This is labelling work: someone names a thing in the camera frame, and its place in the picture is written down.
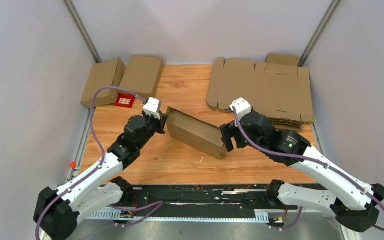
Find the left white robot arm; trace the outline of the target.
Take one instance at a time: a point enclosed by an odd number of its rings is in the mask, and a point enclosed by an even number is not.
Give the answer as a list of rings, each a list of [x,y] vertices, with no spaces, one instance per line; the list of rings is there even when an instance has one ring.
[[[66,240],[96,211],[116,203],[129,206],[133,193],[121,177],[113,179],[103,189],[99,186],[130,166],[155,134],[165,134],[168,117],[162,112],[132,116],[123,133],[93,166],[57,189],[44,188],[38,195],[33,215],[36,239],[43,230],[53,240]]]

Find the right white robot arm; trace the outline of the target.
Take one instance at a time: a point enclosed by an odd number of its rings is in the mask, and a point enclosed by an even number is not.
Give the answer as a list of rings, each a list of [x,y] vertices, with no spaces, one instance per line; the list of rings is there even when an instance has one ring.
[[[233,121],[221,125],[220,131],[228,152],[253,147],[322,185],[321,190],[316,190],[273,180],[265,193],[270,208],[292,205],[313,209],[334,216],[341,225],[358,233],[377,227],[380,212],[384,211],[384,186],[365,183],[346,173],[299,133],[276,129],[267,117],[254,110],[236,115]]]

